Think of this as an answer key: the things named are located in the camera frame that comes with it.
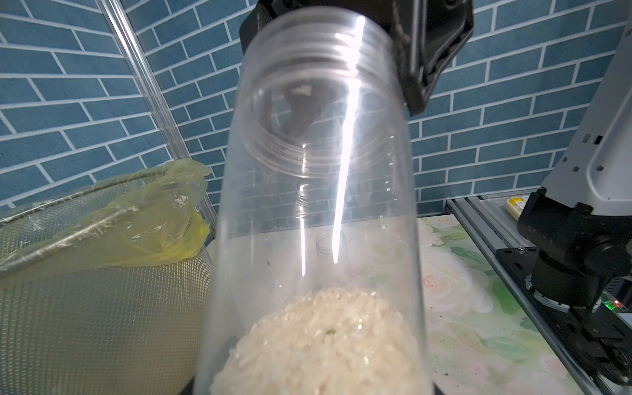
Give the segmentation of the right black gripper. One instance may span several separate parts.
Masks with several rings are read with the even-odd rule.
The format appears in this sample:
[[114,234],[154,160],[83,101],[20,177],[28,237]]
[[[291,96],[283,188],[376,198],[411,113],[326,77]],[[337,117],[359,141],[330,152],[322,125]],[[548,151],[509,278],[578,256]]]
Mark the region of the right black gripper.
[[391,85],[420,115],[473,30],[470,1],[258,1],[239,36],[247,61],[347,67]]

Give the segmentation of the clear rice jar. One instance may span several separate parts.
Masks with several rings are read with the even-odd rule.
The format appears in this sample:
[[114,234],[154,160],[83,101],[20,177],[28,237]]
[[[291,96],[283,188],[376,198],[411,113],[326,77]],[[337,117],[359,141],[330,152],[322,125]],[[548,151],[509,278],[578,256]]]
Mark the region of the clear rice jar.
[[[270,60],[241,67],[194,393],[434,393],[403,97]],[[345,286],[318,284],[328,230]]]

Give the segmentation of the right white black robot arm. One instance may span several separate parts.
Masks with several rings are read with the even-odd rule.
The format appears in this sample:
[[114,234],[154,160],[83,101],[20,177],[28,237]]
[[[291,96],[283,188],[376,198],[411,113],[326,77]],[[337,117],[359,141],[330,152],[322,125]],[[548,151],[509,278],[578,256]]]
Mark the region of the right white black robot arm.
[[[355,222],[403,249],[399,305],[420,309],[421,259],[408,119],[474,30],[469,1],[261,1],[245,57],[222,184],[222,280],[249,302],[350,286],[368,261]],[[630,271],[631,41],[588,120],[528,200],[518,227],[540,253],[543,301],[591,306]]]

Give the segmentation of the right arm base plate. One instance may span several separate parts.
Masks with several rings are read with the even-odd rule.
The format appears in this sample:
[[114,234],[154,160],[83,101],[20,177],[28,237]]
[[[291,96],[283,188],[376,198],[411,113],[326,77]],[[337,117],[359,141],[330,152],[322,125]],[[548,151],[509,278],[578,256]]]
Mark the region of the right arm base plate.
[[525,301],[537,312],[538,321],[551,333],[554,344],[573,367],[605,391],[631,390],[631,327],[608,304],[593,312],[584,308],[562,308],[541,302],[531,285],[538,249],[500,249],[495,258]]

